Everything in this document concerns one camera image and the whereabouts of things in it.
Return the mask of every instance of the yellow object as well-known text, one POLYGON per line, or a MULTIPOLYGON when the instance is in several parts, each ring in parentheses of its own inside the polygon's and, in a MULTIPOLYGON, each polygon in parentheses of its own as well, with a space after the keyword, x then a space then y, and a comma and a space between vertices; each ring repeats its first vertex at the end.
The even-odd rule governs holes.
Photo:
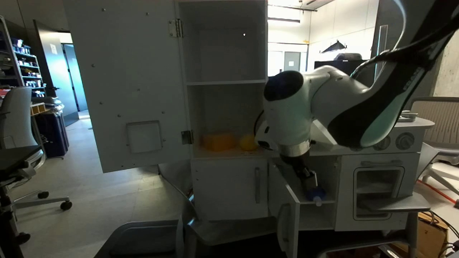
POLYGON ((221 152, 234 149, 237 145, 237 139, 233 134, 210 134, 202 137, 202 147, 208 151, 221 152))
POLYGON ((257 151, 258 147, 255 144, 255 138, 253 135, 244 135, 241 139, 240 139, 240 148, 243 151, 248 151, 248 152, 253 152, 253 151, 257 151))

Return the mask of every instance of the chair wheel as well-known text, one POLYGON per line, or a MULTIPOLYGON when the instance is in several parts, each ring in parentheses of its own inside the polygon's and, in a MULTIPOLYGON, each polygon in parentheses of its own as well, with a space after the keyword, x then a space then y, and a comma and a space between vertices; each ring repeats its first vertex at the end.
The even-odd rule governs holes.
POLYGON ((65 201, 65 202, 60 204, 60 210, 62 211, 68 211, 70 208, 72 208, 72 202, 70 201, 65 201))
POLYGON ((16 235, 16 241, 20 245, 27 243, 29 240, 30 240, 30 234, 20 233, 20 234, 16 235))
POLYGON ((46 200, 47 197, 49 197, 49 192, 39 192, 39 194, 37 194, 37 198, 39 198, 39 200, 46 200))

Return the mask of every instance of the open cabinet door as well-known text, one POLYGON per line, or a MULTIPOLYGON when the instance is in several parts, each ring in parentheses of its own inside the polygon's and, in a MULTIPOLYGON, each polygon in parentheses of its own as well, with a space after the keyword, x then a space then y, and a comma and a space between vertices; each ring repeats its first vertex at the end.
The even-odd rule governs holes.
POLYGON ((174 2, 65 5, 103 171, 188 159, 174 2))

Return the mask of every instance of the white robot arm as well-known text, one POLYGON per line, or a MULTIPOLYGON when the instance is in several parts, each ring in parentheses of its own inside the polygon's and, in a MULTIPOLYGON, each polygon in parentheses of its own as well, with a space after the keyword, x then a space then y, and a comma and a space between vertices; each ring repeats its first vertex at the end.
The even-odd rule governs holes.
MULTIPOLYGON (((319 121, 342 147, 366 148, 379 144, 390 134, 409 96, 459 28, 459 16, 455 13, 458 0, 423 3, 429 9, 425 9, 422 19, 410 18, 413 10, 406 10, 416 5, 408 5, 408 0, 396 3, 405 23, 395 51, 363 63, 352 76, 326 66, 307 75, 283 72, 270 78, 264 89, 268 131, 280 157, 293 165, 300 178, 314 178, 304 162, 310 151, 313 121, 319 121), (408 26, 416 33, 406 35, 408 26), (379 62, 386 65, 372 86, 354 79, 362 69, 379 62)), ((263 148, 267 145, 260 137, 266 132, 257 134, 263 148)))

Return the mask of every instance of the floor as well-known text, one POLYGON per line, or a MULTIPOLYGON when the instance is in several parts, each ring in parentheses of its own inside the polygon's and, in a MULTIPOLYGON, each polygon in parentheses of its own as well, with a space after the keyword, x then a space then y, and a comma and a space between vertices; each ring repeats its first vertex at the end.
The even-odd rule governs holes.
MULTIPOLYGON (((13 197, 50 191, 52 197, 69 197, 70 211, 59 205, 29 208, 17 213, 22 231, 32 240, 22 245, 26 258, 86 258, 93 257, 111 233, 131 221, 162 221, 179 215, 179 195, 164 182, 157 171, 121 171, 102 174, 91 119, 68 128, 70 149, 63 159, 49 159, 33 182, 12 192, 13 197)), ((445 194, 455 197, 432 182, 445 194)), ((458 210, 418 187, 433 211, 459 228, 458 210)))

